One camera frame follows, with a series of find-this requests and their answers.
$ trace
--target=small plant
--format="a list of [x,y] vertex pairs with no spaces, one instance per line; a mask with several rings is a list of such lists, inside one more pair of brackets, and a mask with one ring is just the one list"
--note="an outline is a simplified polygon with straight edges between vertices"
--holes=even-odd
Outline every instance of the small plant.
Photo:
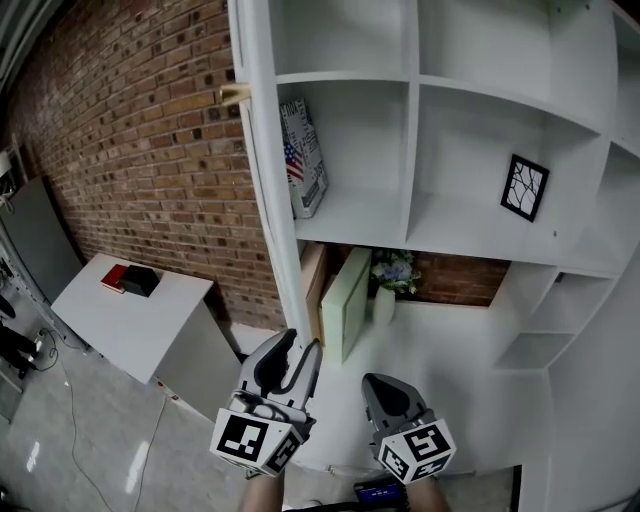
[[380,249],[373,254],[371,279],[383,288],[397,293],[416,293],[420,272],[413,270],[413,254],[400,249]]

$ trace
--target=white table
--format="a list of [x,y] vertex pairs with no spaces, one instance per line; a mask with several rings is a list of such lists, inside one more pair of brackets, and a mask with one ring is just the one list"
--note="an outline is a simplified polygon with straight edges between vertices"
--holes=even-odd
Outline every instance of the white table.
[[116,265],[97,254],[52,305],[78,336],[140,382],[157,377],[215,420],[237,383],[240,363],[203,302],[213,283],[157,269],[150,297],[119,294],[100,281]]

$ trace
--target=white wall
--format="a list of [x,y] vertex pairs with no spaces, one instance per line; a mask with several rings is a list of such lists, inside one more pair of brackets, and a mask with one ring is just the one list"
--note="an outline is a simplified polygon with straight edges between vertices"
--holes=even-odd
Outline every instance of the white wall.
[[550,368],[556,436],[548,512],[588,512],[640,487],[640,251]]

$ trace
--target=gray panel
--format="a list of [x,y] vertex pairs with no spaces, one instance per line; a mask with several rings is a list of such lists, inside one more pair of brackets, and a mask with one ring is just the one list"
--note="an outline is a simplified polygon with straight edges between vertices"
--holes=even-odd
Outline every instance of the gray panel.
[[11,242],[47,300],[53,304],[82,269],[53,210],[42,178],[29,181],[11,198],[14,213],[0,209]]

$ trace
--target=brick wall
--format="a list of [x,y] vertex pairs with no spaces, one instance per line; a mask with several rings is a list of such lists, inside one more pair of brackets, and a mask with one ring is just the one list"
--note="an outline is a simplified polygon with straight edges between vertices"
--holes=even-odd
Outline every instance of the brick wall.
[[[335,274],[353,246],[328,246],[329,272]],[[399,299],[489,307],[510,265],[509,261],[488,258],[418,251],[413,254],[414,267],[422,273],[418,290]],[[377,284],[371,282],[369,295],[375,296],[376,291]]]
[[0,121],[83,255],[214,279],[219,317],[284,320],[256,209],[222,0],[67,2]]

